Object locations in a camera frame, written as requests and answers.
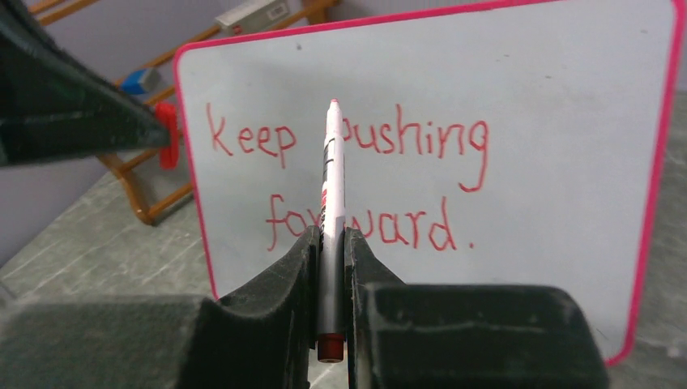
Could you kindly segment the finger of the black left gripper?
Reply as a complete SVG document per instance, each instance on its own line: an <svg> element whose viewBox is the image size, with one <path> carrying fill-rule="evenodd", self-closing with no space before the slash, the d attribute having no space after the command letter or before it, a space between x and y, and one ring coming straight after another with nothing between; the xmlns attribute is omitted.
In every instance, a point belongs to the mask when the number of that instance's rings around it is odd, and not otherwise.
<svg viewBox="0 0 687 389"><path fill-rule="evenodd" d="M149 107L60 49L21 1L1 3L1 165L165 147Z"/></svg>

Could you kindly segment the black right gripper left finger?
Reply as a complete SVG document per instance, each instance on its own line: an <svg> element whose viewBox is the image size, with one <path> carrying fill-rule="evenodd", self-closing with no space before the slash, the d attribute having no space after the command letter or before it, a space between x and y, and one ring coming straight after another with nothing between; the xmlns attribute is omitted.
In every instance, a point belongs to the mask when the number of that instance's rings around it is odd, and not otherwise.
<svg viewBox="0 0 687 389"><path fill-rule="evenodd" d="M23 299L1 312L4 388L307 388L319 232L222 297Z"/></svg>

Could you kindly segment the red white marker pen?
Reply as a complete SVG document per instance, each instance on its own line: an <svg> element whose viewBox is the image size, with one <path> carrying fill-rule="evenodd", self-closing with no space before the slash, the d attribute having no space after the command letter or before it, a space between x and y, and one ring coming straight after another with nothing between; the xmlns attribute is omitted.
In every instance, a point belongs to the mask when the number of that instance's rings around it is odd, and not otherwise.
<svg viewBox="0 0 687 389"><path fill-rule="evenodd" d="M344 359L345 142L343 114L336 99L326 112L318 266L318 360Z"/></svg>

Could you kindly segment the pink-framed whiteboard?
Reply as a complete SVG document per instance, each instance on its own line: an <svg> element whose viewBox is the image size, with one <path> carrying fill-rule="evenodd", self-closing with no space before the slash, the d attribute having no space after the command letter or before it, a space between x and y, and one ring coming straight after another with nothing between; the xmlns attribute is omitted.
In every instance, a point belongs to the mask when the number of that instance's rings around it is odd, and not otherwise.
<svg viewBox="0 0 687 389"><path fill-rule="evenodd" d="M343 111L348 223L398 277L543 284L633 343L682 1L493 1L183 46L177 99L222 297L318 222Z"/></svg>

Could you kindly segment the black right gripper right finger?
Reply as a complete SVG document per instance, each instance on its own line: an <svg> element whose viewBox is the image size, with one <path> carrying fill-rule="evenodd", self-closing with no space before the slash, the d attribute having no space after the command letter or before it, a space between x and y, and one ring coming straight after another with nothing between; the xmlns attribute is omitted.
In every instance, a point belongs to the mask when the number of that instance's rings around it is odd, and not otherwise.
<svg viewBox="0 0 687 389"><path fill-rule="evenodd" d="M351 388L607 388L586 317L532 284L407 284L344 238Z"/></svg>

